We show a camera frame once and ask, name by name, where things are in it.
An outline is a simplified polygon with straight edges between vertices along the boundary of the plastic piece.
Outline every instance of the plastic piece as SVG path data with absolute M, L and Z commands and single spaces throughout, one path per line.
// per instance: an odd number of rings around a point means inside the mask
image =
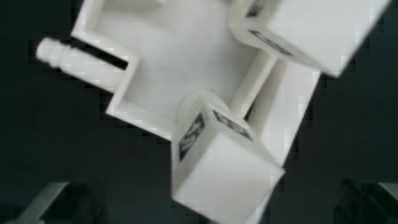
M 212 92 L 187 97 L 173 138 L 173 199 L 217 223 L 242 224 L 283 168 Z
M 230 27 L 240 41 L 342 75 L 390 0 L 235 0 Z
M 317 69 L 280 60 L 255 101 L 249 124 L 280 165 L 285 164 L 319 79 Z
M 230 34 L 228 8 L 221 0 L 84 1 L 73 36 L 129 61 L 107 113 L 168 140 L 192 92 L 217 92 L 246 117 L 276 64 Z
M 109 92 L 116 91 L 125 71 L 84 51 L 45 38 L 38 47 L 38 58 L 88 83 Z

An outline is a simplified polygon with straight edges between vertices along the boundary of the white block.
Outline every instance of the white block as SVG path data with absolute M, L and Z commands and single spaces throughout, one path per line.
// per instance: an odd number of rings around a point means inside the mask
M 217 97 L 194 101 L 173 138 L 173 199 L 217 223 L 242 224 L 285 171 Z
M 239 34 L 240 40 L 340 76 L 390 0 L 237 2 L 246 14 L 233 8 L 230 21 L 232 28 L 246 30 L 246 34 L 242 31 Z

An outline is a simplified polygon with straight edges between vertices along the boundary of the black background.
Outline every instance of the black background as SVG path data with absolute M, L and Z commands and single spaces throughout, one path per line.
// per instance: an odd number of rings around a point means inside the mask
M 2 0 L 0 214 L 57 180 L 105 183 L 116 224 L 200 223 L 171 201 L 169 143 L 105 115 L 111 95 L 34 59 L 82 1 Z M 322 77 L 264 223 L 329 224 L 344 178 L 398 182 L 398 3 L 342 78 Z

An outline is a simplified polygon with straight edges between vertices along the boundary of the white tray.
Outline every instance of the white tray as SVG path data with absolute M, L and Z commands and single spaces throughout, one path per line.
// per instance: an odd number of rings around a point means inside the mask
M 130 63 L 109 114 L 166 139 L 198 90 L 212 90 L 246 116 L 274 67 L 276 57 L 233 38 L 228 8 L 224 0 L 84 3 L 73 36 Z

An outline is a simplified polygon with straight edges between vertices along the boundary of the black and white label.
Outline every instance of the black and white label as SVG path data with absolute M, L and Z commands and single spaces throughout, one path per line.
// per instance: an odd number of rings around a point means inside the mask
M 253 141 L 246 128 L 226 118 L 226 116 L 214 111 L 219 122 L 233 129 L 233 131 Z
M 184 140 L 180 142 L 180 161 L 184 160 L 184 157 L 191 151 L 192 145 L 196 143 L 196 139 L 203 133 L 203 129 L 205 129 L 205 119 L 203 119 L 203 114 L 200 114 L 196 121 L 191 125 L 191 129 L 185 133 Z
M 290 51 L 278 45 L 278 43 L 272 42 L 272 40 L 265 37 L 265 35 L 256 30 L 249 30 L 249 32 L 258 37 L 258 39 L 267 43 L 267 45 L 274 48 L 274 50 L 287 56 L 294 57 Z
M 255 0 L 246 17 L 249 17 L 249 18 L 258 17 L 258 15 L 264 11 L 264 8 L 265 8 L 265 2 L 267 2 L 267 0 Z

